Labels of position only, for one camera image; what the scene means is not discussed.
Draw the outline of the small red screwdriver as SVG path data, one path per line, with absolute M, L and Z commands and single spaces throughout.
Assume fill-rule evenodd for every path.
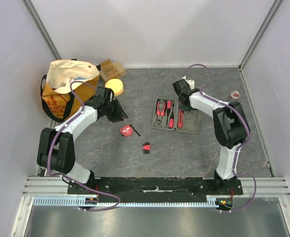
M 170 114 L 170 111 L 171 111 L 171 105 L 172 105 L 172 101 L 168 100 L 168 102 L 167 102 L 167 110 L 166 110 L 166 115 L 167 115 L 166 123 L 168 123 L 168 117 L 169 117 L 169 114 Z

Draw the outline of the red utility knife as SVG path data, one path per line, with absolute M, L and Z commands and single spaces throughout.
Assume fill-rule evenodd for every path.
M 183 110 L 179 110 L 179 114 L 178 114 L 178 128 L 182 128 L 183 126 L 183 115 L 184 115 L 184 111 Z

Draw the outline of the grey plastic tool case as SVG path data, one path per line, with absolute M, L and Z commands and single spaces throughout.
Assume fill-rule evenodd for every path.
M 174 128 L 168 128 L 170 114 L 168 117 L 168 123 L 166 123 L 167 115 L 165 112 L 165 116 L 163 117 L 163 120 L 160 125 L 157 124 L 156 119 L 157 116 L 155 114 L 156 111 L 156 103 L 157 100 L 160 99 L 161 102 L 168 100 L 172 101 L 171 109 L 174 104 Z M 152 121 L 151 121 L 151 127 L 153 129 L 159 129 L 159 130 L 166 130 L 166 131 L 177 131 L 182 133 L 189 133 L 189 134 L 198 134 L 200 131 L 200 121 L 202 120 L 203 116 L 202 113 L 199 110 L 191 110 L 191 111 L 184 111 L 183 115 L 183 126 L 182 128 L 178 128 L 178 114 L 179 114 L 179 100 L 178 99 L 166 99 L 166 98 L 157 98 L 155 106 L 154 106 L 154 112 L 152 115 Z

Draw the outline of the large red screwdriver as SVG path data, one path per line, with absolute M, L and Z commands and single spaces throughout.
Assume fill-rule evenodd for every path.
M 171 109 L 168 128 L 174 128 L 174 104 L 173 104 L 172 109 Z

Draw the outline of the red tape measure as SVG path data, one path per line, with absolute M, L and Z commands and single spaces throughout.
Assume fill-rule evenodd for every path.
M 131 136 L 133 134 L 133 128 L 131 127 L 131 125 L 125 125 L 122 128 L 120 128 L 119 131 L 122 134 L 122 136 L 125 137 Z

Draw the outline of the red black pliers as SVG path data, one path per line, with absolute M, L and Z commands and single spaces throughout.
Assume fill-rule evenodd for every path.
M 161 100 L 158 99 L 156 103 L 156 111 L 155 111 L 155 114 L 157 116 L 156 122 L 158 125 L 161 124 L 163 117 L 165 116 L 166 108 L 167 108 L 167 102 L 166 101 L 161 102 Z

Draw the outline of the red black hex key set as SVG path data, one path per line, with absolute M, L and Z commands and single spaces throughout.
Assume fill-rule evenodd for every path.
M 145 154 L 145 155 L 149 155 L 149 153 L 150 153 L 150 149 L 151 149 L 151 147 L 150 147 L 150 143 L 149 143 L 149 142 L 145 142 L 145 143 L 142 145 L 142 147 L 143 147 L 143 154 Z

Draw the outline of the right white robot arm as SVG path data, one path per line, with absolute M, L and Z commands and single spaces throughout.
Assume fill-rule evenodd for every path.
M 250 128 L 242 105 L 237 101 L 223 102 L 198 88 L 191 89 L 184 79 L 173 83 L 173 88 L 186 109 L 202 111 L 213 119 L 215 137 L 220 144 L 213 188 L 216 193 L 225 194 L 236 183 L 240 150 L 250 138 Z

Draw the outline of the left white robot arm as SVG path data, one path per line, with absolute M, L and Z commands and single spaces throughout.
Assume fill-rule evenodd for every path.
M 110 122 L 127 119 L 121 104 L 114 97 L 114 91 L 106 87 L 97 87 L 96 93 L 85 101 L 65 122 L 55 128 L 45 128 L 40 134 L 37 164 L 51 171 L 65 175 L 71 181 L 79 182 L 78 187 L 85 194 L 95 190 L 93 171 L 84 168 L 75 158 L 74 142 L 91 124 L 101 117 Z

